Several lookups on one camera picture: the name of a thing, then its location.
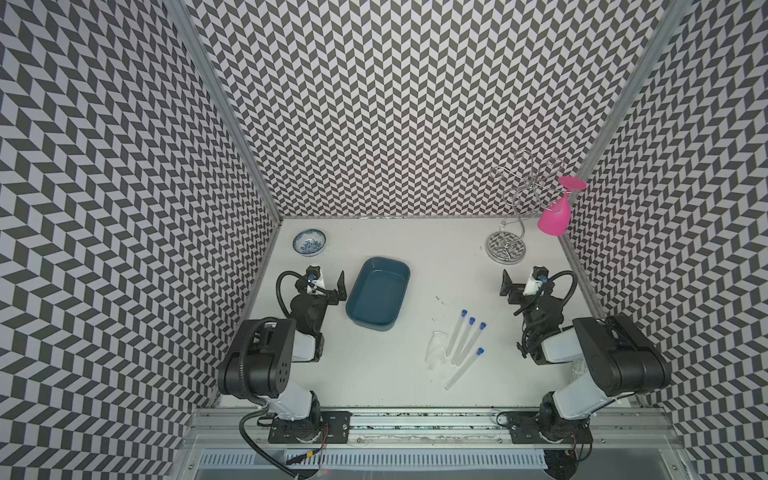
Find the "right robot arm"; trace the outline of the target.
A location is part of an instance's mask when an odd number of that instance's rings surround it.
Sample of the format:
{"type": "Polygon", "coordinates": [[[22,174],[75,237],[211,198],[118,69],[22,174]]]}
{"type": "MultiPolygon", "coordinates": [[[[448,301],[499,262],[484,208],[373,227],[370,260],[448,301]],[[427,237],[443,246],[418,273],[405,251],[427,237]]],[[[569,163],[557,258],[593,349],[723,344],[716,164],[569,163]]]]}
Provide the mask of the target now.
{"type": "Polygon", "coordinates": [[[564,308],[577,287],[570,270],[552,274],[535,266],[524,283],[502,273],[499,295],[522,317],[516,344],[521,355],[537,365],[581,360],[586,367],[567,386],[546,393],[537,411],[497,416],[514,444],[588,445],[593,414],[620,398],[661,390],[671,382],[669,363],[628,316],[581,317],[563,325],[564,308]]]}

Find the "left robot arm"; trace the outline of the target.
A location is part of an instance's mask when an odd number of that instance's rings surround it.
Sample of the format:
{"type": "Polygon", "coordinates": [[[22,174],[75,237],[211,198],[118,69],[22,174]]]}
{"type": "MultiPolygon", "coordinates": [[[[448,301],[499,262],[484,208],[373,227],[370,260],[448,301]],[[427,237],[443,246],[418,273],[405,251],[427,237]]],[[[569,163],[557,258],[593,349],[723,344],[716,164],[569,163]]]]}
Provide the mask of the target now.
{"type": "Polygon", "coordinates": [[[347,300],[345,275],[327,288],[318,266],[288,270],[275,290],[281,315],[240,324],[217,370],[219,392],[264,408],[272,416],[270,443],[345,444],[351,414],[324,412],[318,395],[291,379],[295,364],[321,359],[326,311],[347,300]]]}

